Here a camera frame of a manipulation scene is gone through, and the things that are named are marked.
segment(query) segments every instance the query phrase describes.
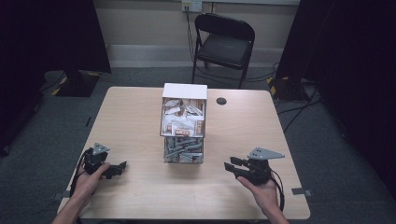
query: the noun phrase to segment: baseboard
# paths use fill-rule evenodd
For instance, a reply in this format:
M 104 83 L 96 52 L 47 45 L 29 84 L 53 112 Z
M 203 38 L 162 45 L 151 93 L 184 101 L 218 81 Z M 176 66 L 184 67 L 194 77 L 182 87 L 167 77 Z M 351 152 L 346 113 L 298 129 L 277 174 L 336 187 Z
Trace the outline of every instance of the baseboard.
M 111 67 L 192 66 L 188 46 L 106 46 Z M 280 61 L 283 49 L 254 49 L 250 67 L 271 67 Z

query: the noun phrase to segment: chair seat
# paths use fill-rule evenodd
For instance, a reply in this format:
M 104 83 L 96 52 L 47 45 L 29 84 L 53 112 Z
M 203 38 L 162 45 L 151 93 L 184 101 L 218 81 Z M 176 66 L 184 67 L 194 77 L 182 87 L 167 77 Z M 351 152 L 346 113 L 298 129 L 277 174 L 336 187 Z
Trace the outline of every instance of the chair seat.
M 197 58 L 234 69 L 242 69 L 249 56 L 246 40 L 211 34 L 197 52 Z

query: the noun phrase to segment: gray carpet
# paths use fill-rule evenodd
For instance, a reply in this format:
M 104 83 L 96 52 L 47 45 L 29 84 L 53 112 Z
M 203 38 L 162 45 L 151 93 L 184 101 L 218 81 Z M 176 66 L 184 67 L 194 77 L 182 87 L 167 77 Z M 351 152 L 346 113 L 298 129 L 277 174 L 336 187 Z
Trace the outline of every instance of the gray carpet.
M 273 68 L 249 68 L 248 77 L 260 77 L 272 71 Z M 45 96 L 38 111 L 10 145 L 10 155 L 0 159 L 0 223 L 52 221 L 59 206 L 52 197 L 67 187 L 108 88 L 163 87 L 165 82 L 189 83 L 191 80 L 190 67 L 113 68 L 112 72 L 101 77 L 90 98 L 51 96 L 56 86 L 43 91 Z M 217 67 L 211 68 L 211 72 L 237 77 L 236 73 Z M 45 87 L 60 74 L 47 73 Z M 222 81 L 227 85 L 196 78 L 196 83 L 205 83 L 208 88 L 228 89 L 233 88 L 229 85 L 237 85 L 236 81 Z M 246 81 L 242 89 L 268 90 L 268 86 L 265 81 Z M 306 86 L 306 89 L 311 94 L 314 86 Z M 318 93 L 313 102 L 317 99 L 320 99 Z M 275 101 L 278 112 L 302 105 L 304 102 Z M 297 112 L 279 115 L 284 128 Z M 307 197 L 311 218 L 290 222 L 396 223 L 395 202 L 366 160 L 345 141 L 341 131 L 337 119 L 323 103 L 305 108 L 286 131 L 302 185 L 313 193 Z

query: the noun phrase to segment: small metal bracket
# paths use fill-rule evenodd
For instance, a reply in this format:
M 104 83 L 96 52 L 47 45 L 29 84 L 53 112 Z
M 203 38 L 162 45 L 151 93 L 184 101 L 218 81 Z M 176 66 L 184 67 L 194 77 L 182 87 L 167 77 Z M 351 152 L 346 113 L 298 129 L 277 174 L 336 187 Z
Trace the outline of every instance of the small metal bracket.
M 303 188 L 291 189 L 291 192 L 293 193 L 293 195 L 303 194 L 305 195 L 305 197 L 310 197 L 314 195 L 311 189 L 303 189 Z
M 101 153 L 107 152 L 109 150 L 110 150 L 109 147 L 105 147 L 105 146 L 103 146 L 103 145 L 101 145 L 99 143 L 95 143 L 94 146 L 93 146 L 92 155 L 96 156 L 96 155 L 99 155 Z
M 284 158 L 285 155 L 262 147 L 256 147 L 247 155 L 247 157 L 253 160 L 265 161 L 277 158 Z

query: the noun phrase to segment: wooden table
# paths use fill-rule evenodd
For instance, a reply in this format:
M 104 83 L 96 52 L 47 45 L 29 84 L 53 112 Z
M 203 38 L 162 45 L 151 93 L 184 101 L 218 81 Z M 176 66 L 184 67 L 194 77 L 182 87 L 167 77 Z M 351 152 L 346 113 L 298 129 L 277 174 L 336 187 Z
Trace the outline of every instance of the wooden table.
M 80 217 L 266 219 L 223 165 L 231 156 L 246 159 L 252 149 L 264 147 L 285 154 L 269 162 L 283 181 L 286 218 L 309 218 L 305 196 L 291 192 L 301 183 L 269 92 L 208 90 L 203 164 L 163 162 L 162 93 L 163 88 L 108 90 L 83 150 L 98 142 L 110 147 L 106 161 L 128 165 L 122 175 L 100 181 Z M 227 104 L 218 105 L 219 97 Z

